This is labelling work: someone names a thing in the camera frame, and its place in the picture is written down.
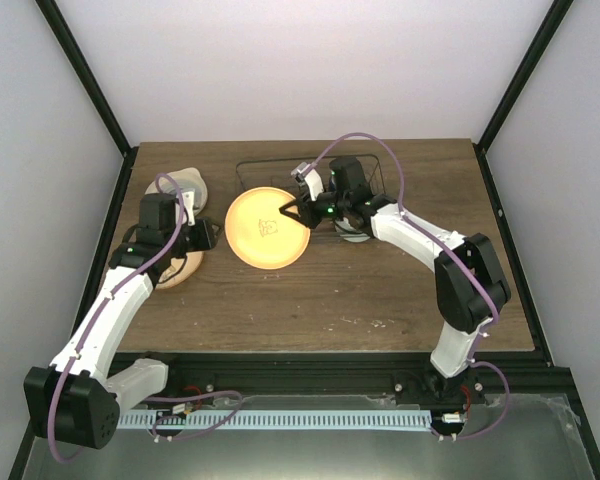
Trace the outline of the black wire dish rack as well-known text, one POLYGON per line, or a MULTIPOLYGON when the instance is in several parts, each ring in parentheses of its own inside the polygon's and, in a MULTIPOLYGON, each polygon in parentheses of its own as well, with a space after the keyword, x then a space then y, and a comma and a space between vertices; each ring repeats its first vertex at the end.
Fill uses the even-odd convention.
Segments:
MULTIPOLYGON (((309 195, 308 189, 291 177, 291 171, 302 162, 310 164, 311 159, 287 157, 241 161, 235 169, 236 190, 242 193, 261 186, 275 187, 302 201, 304 196, 309 195)), ((324 192, 315 200, 324 214, 321 223, 328 222, 334 228, 336 219, 347 219, 354 228, 371 237, 371 208, 386 196, 379 158, 369 153, 328 155, 315 170, 319 173, 324 187, 324 192), (336 191, 328 189, 331 175, 335 176, 336 191)), ((314 230, 321 223, 311 225, 309 229, 314 230)))

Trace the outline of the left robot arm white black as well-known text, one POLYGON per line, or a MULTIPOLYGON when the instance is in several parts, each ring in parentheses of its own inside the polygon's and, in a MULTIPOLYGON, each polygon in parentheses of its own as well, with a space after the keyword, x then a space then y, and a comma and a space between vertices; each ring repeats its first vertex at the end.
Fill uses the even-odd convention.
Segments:
POLYGON ((109 370, 132 319, 173 260, 215 247, 212 222, 196 218, 194 206, 191 190, 141 199, 139 221, 114 250, 79 328, 48 367, 33 367, 25 377, 37 437, 101 449, 120 417, 146 398, 171 404, 183 395, 183 377, 160 360, 141 358, 116 375, 109 370))

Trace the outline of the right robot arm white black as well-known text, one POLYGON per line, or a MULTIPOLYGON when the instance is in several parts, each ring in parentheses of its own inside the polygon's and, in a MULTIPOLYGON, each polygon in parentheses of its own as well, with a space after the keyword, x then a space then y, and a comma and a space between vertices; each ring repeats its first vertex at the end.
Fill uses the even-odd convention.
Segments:
POLYGON ((282 215, 309 228, 337 220, 370 238, 388 243, 428 267, 435 280, 436 302, 443 318, 431 352, 434 371, 424 378, 427 396, 438 403, 460 390, 459 376, 474 362, 478 341, 498 322, 511 289, 491 240, 464 236, 409 213, 385 193, 373 191, 359 160, 337 157, 324 182, 316 168, 301 163, 292 173, 299 195, 280 207, 282 215))

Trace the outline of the wooden bird painted plate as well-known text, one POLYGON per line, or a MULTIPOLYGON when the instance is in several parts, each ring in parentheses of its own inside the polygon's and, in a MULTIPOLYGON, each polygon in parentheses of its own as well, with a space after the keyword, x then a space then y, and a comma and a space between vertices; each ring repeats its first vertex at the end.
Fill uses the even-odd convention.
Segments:
POLYGON ((199 269, 203 258, 203 252, 189 252, 182 259, 173 258, 170 266, 161 274, 155 289, 164 290, 183 283, 199 269))

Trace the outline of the orange plastic plate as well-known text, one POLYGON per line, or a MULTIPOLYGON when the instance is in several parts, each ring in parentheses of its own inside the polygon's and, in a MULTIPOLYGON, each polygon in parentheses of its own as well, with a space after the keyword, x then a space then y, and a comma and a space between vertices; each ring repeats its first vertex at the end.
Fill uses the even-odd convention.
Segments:
POLYGON ((224 229, 229 247, 244 263, 277 270, 298 260, 310 240, 310 229, 282 215, 279 208, 294 196, 274 187, 245 191, 229 206, 224 229))

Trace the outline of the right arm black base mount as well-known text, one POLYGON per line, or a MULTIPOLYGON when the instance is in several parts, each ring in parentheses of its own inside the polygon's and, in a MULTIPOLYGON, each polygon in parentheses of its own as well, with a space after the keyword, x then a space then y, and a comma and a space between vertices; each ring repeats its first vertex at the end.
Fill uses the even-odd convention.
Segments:
POLYGON ((445 379, 435 370, 398 370, 392 376, 396 395, 406 403, 424 408, 451 407, 468 400, 471 404, 484 404, 483 393, 470 385, 466 373, 445 379))

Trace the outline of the light green patterned bowl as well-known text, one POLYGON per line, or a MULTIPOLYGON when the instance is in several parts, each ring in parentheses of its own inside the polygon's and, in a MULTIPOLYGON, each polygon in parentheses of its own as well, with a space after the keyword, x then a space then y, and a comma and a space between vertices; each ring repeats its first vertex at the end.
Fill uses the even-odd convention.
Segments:
POLYGON ((336 219, 334 221, 334 228, 344 240, 350 243, 362 243, 370 239, 369 235, 354 228, 347 219, 336 219))

